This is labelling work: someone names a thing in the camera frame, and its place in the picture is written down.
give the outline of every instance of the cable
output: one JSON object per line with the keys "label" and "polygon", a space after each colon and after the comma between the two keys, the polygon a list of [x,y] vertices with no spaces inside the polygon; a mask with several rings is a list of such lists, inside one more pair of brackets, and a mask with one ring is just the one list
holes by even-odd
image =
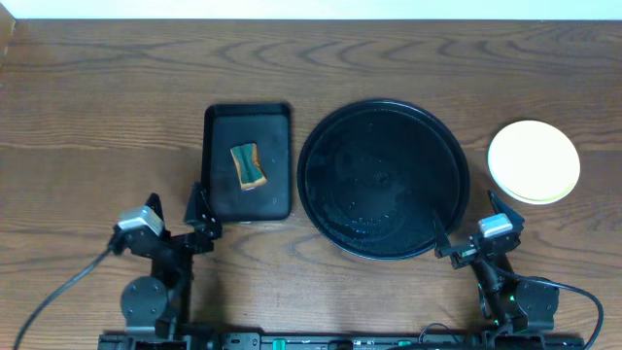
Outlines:
{"label": "cable", "polygon": [[[434,327],[434,326],[441,326],[443,328],[445,328],[445,330],[447,330],[448,332],[451,332],[451,330],[449,329],[449,327],[439,323],[439,322],[434,322],[434,323],[430,323],[427,327],[425,327],[422,331],[421,334],[419,334],[419,343],[423,344],[424,342],[424,335],[426,335],[426,332],[430,329],[430,327]],[[460,344],[460,341],[458,341],[458,338],[456,338],[455,335],[453,334],[449,334],[451,335],[451,337],[454,338],[454,341],[456,342],[456,344]]]}
{"label": "cable", "polygon": [[527,282],[531,282],[531,283],[538,283],[544,286],[548,286],[548,287],[554,287],[554,288],[559,288],[559,289],[563,289],[563,290],[567,290],[570,292],[575,292],[578,294],[581,294],[582,296],[588,297],[590,300],[592,300],[594,302],[594,304],[596,304],[596,308],[599,310],[599,318],[598,321],[596,322],[596,327],[594,328],[594,332],[592,332],[592,336],[590,336],[590,339],[587,341],[587,343],[585,343],[585,346],[583,346],[583,350],[587,350],[589,348],[592,347],[592,345],[594,345],[594,342],[596,341],[596,338],[599,336],[599,333],[601,332],[601,328],[603,327],[603,319],[605,318],[605,311],[603,310],[603,305],[601,304],[601,301],[598,300],[597,297],[595,297],[594,295],[592,295],[589,292],[583,291],[580,288],[576,288],[573,286],[569,286],[569,285],[565,285],[562,283],[557,283],[557,282],[552,282],[552,281],[545,281],[545,280],[539,280],[536,278],[532,278],[532,277],[526,277],[526,276],[521,276],[515,273],[511,273],[511,272],[507,272],[497,266],[495,266],[493,263],[491,263],[490,261],[488,261],[488,259],[486,257],[484,257],[484,259],[488,262],[488,264],[490,266],[493,267],[493,269],[499,273],[504,275],[505,277],[511,278],[511,279],[515,279],[515,280],[519,280],[519,281],[527,281]]}
{"label": "cable", "polygon": [[54,291],[54,293],[50,294],[48,297],[46,297],[45,300],[43,300],[39,304],[39,306],[37,307],[37,309],[35,309],[32,315],[28,317],[28,320],[26,321],[26,323],[23,324],[23,326],[21,327],[21,330],[19,330],[19,334],[16,337],[16,342],[13,345],[13,350],[19,349],[19,345],[21,344],[21,340],[23,339],[23,336],[26,334],[26,331],[28,331],[28,328],[30,327],[30,325],[32,325],[32,323],[35,321],[37,316],[39,316],[41,311],[43,311],[43,309],[46,308],[46,306],[48,306],[52,301],[58,298],[58,296],[63,294],[65,291],[67,291],[73,285],[75,285],[81,279],[83,279],[86,275],[88,275],[89,272],[93,271],[93,269],[96,268],[99,265],[99,263],[101,263],[101,261],[103,261],[104,258],[106,258],[108,254],[110,254],[111,251],[112,249],[110,248],[106,249],[97,258],[95,258],[95,260],[91,262],[84,270],[82,270],[77,275],[73,276],[69,281],[65,282],[65,284],[60,286],[56,291]]}

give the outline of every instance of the wooden tabletop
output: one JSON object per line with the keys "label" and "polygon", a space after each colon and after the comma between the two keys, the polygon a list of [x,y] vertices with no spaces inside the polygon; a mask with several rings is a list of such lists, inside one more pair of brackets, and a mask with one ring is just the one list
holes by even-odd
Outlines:
{"label": "wooden tabletop", "polygon": [[[491,213],[492,136],[534,119],[563,130],[581,176],[560,202],[508,200],[527,222],[518,273],[594,293],[596,349],[622,347],[622,23],[529,21],[21,21],[0,72],[0,348],[37,304],[100,253],[120,211],[159,193],[182,224],[199,179],[203,113],[217,102],[287,101],[294,164],[347,103],[389,97],[439,117],[465,149],[472,189],[458,232]],[[307,219],[225,225],[195,258],[192,319],[221,330],[417,333],[485,323],[468,268],[432,253],[375,262]],[[150,264],[109,258],[53,303],[24,349],[94,349],[122,330],[120,296]],[[561,293],[556,332],[587,338],[596,308]]]}

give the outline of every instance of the green sponge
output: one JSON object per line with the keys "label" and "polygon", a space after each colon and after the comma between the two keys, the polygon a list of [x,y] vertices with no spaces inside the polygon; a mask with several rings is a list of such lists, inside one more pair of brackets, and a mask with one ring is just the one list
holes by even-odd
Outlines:
{"label": "green sponge", "polygon": [[231,155],[237,168],[237,177],[242,191],[254,189],[268,182],[259,166],[257,144],[250,143],[233,147]]}

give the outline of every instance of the white wall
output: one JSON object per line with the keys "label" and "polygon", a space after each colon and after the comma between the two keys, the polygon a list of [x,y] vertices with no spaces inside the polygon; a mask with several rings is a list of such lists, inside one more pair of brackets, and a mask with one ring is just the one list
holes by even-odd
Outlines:
{"label": "white wall", "polygon": [[622,19],[622,0],[0,0],[16,18]]}

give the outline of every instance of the black cable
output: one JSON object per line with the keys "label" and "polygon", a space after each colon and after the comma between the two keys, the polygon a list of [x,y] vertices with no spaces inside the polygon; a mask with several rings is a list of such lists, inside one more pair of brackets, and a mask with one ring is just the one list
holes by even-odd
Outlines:
{"label": "black cable", "polygon": [[599,333],[601,332],[601,328],[603,327],[603,319],[605,318],[605,311],[603,310],[603,305],[601,304],[601,301],[598,300],[597,297],[595,297],[594,295],[592,295],[589,292],[583,291],[580,288],[576,288],[573,286],[569,286],[569,285],[565,285],[562,283],[557,283],[557,282],[553,282],[553,281],[545,281],[545,280],[539,280],[536,278],[532,278],[532,277],[526,277],[526,276],[521,276],[515,273],[511,273],[511,272],[507,272],[499,267],[497,267],[496,265],[494,265],[493,263],[491,263],[490,261],[488,261],[488,259],[486,259],[486,261],[488,262],[488,264],[490,266],[493,267],[493,269],[507,277],[507,278],[511,278],[511,279],[515,279],[515,280],[519,280],[519,281],[527,281],[530,283],[538,283],[544,286],[548,286],[548,287],[554,287],[554,288],[559,288],[559,289],[563,289],[563,290],[567,290],[570,292],[575,292],[577,294],[581,294],[582,296],[588,297],[590,300],[592,300],[594,302],[594,304],[596,304],[596,308],[599,310],[599,318],[598,321],[596,322],[596,327],[594,328],[594,332],[592,332],[592,336],[590,336],[590,339],[587,341],[587,343],[585,343],[585,346],[583,346],[583,350],[587,350],[589,348],[592,347],[592,345],[594,345],[594,342],[596,341],[596,338],[599,336]]}
{"label": "black cable", "polygon": [[[449,329],[449,327],[439,323],[439,322],[433,322],[430,323],[427,327],[425,327],[422,331],[421,334],[419,334],[419,343],[423,343],[424,342],[424,335],[426,335],[426,332],[430,329],[430,327],[434,327],[434,326],[441,326],[443,328],[445,328],[445,330],[447,330],[448,332],[451,332],[451,330]],[[456,344],[460,344],[460,341],[458,341],[458,338],[456,338],[453,334],[449,334],[451,335],[451,337],[454,338],[454,341],[456,342]]]}
{"label": "black cable", "polygon": [[86,275],[88,275],[89,272],[93,271],[93,269],[96,266],[98,266],[99,263],[101,263],[101,261],[103,261],[104,258],[106,258],[106,256],[108,256],[108,254],[110,254],[111,251],[112,249],[110,248],[106,249],[102,254],[100,254],[97,258],[95,258],[95,260],[91,262],[84,270],[82,270],[77,275],[73,276],[69,281],[65,282],[64,285],[60,286],[56,291],[54,291],[54,293],[50,294],[48,297],[46,297],[45,300],[43,300],[39,304],[37,309],[32,313],[32,315],[30,315],[30,317],[28,317],[28,320],[26,321],[26,323],[24,323],[23,326],[21,327],[21,330],[19,331],[19,334],[16,337],[16,342],[13,345],[13,350],[19,349],[19,344],[21,343],[23,336],[26,334],[26,331],[28,331],[28,328],[30,327],[30,325],[32,325],[32,323],[35,321],[37,316],[39,316],[41,311],[43,311],[43,309],[46,308],[46,306],[48,306],[52,301],[58,298],[58,296],[63,294],[65,291],[70,289],[73,285],[78,283],[78,281],[80,281]]}

